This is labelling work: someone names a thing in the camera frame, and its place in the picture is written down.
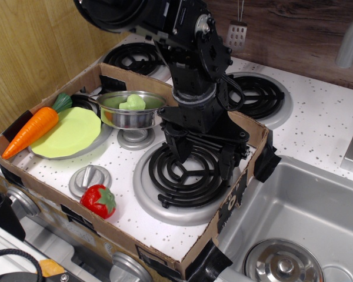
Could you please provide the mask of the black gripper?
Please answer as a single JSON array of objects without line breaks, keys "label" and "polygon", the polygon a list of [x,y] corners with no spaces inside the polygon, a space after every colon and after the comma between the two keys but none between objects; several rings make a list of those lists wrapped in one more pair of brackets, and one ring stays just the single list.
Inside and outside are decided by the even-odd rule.
[{"label": "black gripper", "polygon": [[193,146],[206,146],[220,152],[221,179],[232,177],[236,153],[247,151],[249,133],[234,123],[228,112],[230,105],[227,88],[212,88],[203,96],[188,96],[175,91],[178,106],[164,106],[157,111],[166,142],[176,159],[184,163]]}]

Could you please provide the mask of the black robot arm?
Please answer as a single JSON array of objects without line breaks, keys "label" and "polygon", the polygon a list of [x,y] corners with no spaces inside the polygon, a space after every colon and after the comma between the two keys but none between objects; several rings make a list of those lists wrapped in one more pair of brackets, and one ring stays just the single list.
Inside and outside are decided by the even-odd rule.
[{"label": "black robot arm", "polygon": [[226,73],[231,48],[222,43],[203,1],[75,1],[81,16],[107,32],[152,40],[172,78],[175,106],[157,111],[166,142],[180,161],[195,145],[218,153],[222,180],[247,154],[249,135],[228,116],[245,102]]}]

